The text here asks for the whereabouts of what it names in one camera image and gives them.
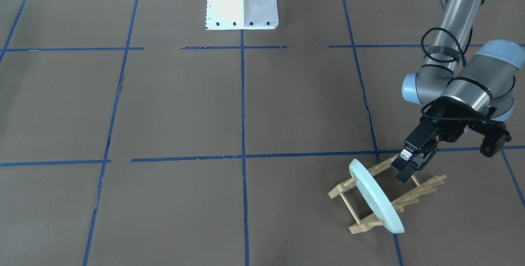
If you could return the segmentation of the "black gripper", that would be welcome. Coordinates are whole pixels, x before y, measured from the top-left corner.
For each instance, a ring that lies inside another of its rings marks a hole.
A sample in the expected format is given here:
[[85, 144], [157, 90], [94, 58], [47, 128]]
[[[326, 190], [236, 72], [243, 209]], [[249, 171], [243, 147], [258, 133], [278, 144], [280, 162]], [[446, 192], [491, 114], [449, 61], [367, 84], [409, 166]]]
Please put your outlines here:
[[485, 106], [478, 112], [454, 99], [436, 99], [428, 103], [421, 109], [420, 124], [405, 139], [404, 150], [390, 164], [397, 171], [396, 178], [402, 183], [407, 182], [416, 171], [429, 163], [437, 153], [439, 142], [456, 142], [467, 128], [485, 136], [480, 153], [493, 157], [497, 144], [490, 136], [497, 122], [491, 119], [496, 109]]

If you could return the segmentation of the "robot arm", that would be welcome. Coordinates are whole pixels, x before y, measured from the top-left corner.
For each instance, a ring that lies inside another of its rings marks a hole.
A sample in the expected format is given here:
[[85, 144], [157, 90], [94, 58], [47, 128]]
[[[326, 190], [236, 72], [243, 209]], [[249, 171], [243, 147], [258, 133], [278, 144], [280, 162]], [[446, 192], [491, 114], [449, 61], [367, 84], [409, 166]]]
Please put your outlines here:
[[396, 178], [407, 182], [438, 151], [441, 141], [456, 142], [468, 129], [483, 135], [480, 153], [493, 157], [511, 141], [504, 123], [514, 110], [516, 73], [524, 66], [524, 49], [508, 40], [485, 43], [471, 60], [474, 21], [485, 0], [445, 0], [437, 27], [429, 29], [429, 46], [418, 73], [402, 84], [406, 101], [422, 105], [421, 118], [391, 163]]

